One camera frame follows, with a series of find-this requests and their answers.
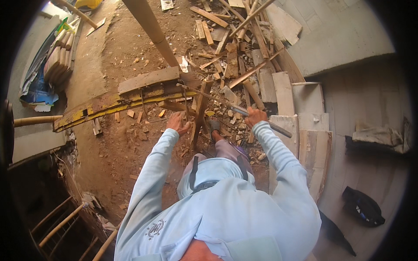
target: man's right hand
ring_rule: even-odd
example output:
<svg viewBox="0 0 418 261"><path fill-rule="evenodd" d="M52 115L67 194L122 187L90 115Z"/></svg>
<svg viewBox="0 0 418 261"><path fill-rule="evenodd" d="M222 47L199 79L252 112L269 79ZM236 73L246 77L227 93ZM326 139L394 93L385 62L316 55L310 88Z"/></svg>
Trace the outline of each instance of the man's right hand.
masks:
<svg viewBox="0 0 418 261"><path fill-rule="evenodd" d="M250 129L252 129L252 127L254 127L254 125L256 125L260 121L268 122L267 113L265 113L264 111L261 111L259 109L253 109L252 107L248 107L247 110L248 117L245 118L245 123L248 127L250 127Z"/></svg>

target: bamboo pole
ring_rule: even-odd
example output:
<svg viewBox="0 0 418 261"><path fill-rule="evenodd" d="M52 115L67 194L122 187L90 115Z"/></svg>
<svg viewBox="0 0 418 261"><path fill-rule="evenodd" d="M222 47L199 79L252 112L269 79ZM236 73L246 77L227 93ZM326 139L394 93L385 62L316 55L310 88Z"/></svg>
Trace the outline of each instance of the bamboo pole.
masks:
<svg viewBox="0 0 418 261"><path fill-rule="evenodd" d="M179 66L157 18L146 0L122 0L171 67Z"/></svg>
<svg viewBox="0 0 418 261"><path fill-rule="evenodd" d="M108 246L110 245L110 243L116 237L117 232L119 231L119 227L120 227L120 223L116 227L115 231L113 231L112 234L110 234L110 236L107 238L107 240L103 243L102 247L99 249L99 251L97 252L96 256L94 256L93 261L99 261L100 260L100 258L102 257L103 253L106 251L106 249L108 248Z"/></svg>
<svg viewBox="0 0 418 261"><path fill-rule="evenodd" d="M15 128L25 126L25 125L54 122L55 120L58 120L61 117L62 115L55 115L55 116L39 116L39 117L15 119Z"/></svg>
<svg viewBox="0 0 418 261"><path fill-rule="evenodd" d="M72 196L69 196L66 200L64 200L63 203L59 204L58 207L56 207L53 211L51 211L46 217L44 217L31 231L33 234L40 225L42 225L45 221L47 221L53 214L55 214L65 203L67 203L70 199L72 199Z"/></svg>
<svg viewBox="0 0 418 261"><path fill-rule="evenodd" d="M88 22L94 29L97 29L97 24L95 22L93 22L92 19L88 18L87 15L85 15L83 12L81 12L80 10L78 10L77 8L75 8L74 6L72 6L69 2L67 2L66 0L55 0L56 2L66 6L69 10L73 11L74 13L76 13L81 19L85 20L86 22Z"/></svg>
<svg viewBox="0 0 418 261"><path fill-rule="evenodd" d="M86 257L87 253L90 251L90 249L94 246L94 244L97 242L99 237L95 237L93 241L90 243L89 247L84 251L82 256L80 257L79 261L83 261L84 257Z"/></svg>
<svg viewBox="0 0 418 261"><path fill-rule="evenodd" d="M260 8L258 8L256 11L254 11L254 13L252 13L251 15L247 16L247 18L245 19L244 22L242 22L230 35L229 37L233 37L239 30L241 30L246 24L248 24L251 19L253 19L256 15L258 15L261 11L263 11L266 7L268 7L271 3L273 3L274 0L268 0L267 2L265 2L264 4L262 4L260 6Z"/></svg>
<svg viewBox="0 0 418 261"><path fill-rule="evenodd" d="M62 226L64 226L65 224L67 224L67 222L74 217L78 212L80 212L80 210L88 203L82 203L76 210L74 210L70 215L68 215L68 217L66 217L63 221L61 221L61 223L58 224L58 226L56 226L51 232L49 232L48 235L46 235L46 237L44 239L42 239L42 241L39 243L39 247L43 247L46 242L60 229L62 228Z"/></svg>
<svg viewBox="0 0 418 261"><path fill-rule="evenodd" d="M252 15L252 13L254 13L255 9L257 8L258 5L258 0L254 0L254 2L252 3L252 7L250 12L248 13L248 15ZM244 34L248 29L248 24L244 26L244 28L240 31L240 34L238 35L238 39L243 39L244 38Z"/></svg>

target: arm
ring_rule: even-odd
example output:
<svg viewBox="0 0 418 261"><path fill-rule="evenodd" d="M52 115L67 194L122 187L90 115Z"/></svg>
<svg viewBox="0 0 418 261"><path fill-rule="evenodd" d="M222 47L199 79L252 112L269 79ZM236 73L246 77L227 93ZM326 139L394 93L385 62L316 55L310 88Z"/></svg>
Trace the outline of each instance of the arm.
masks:
<svg viewBox="0 0 418 261"><path fill-rule="evenodd" d="M145 160L117 235L117 249L123 247L136 230L161 211L162 190L168 174L171 152L179 137L185 134L191 125L191 122L187 122L183 126L183 117L183 112L171 115L166 131Z"/></svg>

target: black bag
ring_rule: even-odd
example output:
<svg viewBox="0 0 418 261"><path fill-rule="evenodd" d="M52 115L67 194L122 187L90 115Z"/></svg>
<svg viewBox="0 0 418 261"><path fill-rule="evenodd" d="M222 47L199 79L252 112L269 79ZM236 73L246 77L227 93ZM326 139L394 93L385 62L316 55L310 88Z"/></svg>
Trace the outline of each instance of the black bag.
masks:
<svg viewBox="0 0 418 261"><path fill-rule="evenodd" d="M364 226L373 228L385 223L379 205L363 192L347 186L342 197L346 202L344 210L356 217Z"/></svg>

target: wood chip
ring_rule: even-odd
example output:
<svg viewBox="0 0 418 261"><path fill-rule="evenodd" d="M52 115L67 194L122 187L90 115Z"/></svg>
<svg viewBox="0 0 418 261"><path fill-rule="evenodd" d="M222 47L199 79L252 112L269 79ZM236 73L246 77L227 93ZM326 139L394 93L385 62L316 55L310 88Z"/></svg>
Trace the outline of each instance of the wood chip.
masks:
<svg viewBox="0 0 418 261"><path fill-rule="evenodd" d="M115 119L117 120L117 122L120 122L119 112L115 112Z"/></svg>
<svg viewBox="0 0 418 261"><path fill-rule="evenodd" d="M135 112L133 110L128 110L127 114L131 118L133 118L135 116Z"/></svg>

